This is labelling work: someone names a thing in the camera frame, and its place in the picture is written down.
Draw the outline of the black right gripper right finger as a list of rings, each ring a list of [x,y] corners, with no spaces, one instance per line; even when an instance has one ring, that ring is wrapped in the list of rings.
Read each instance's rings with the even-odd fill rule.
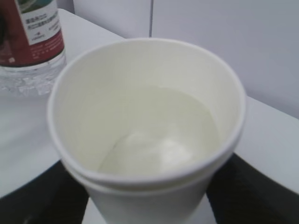
[[[297,224],[299,196],[233,154],[207,191],[218,224]]]

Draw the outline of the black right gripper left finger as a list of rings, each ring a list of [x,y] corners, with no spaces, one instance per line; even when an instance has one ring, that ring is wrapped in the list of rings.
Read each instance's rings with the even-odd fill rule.
[[[2,224],[80,224],[86,190],[55,163],[34,180],[0,199]]]

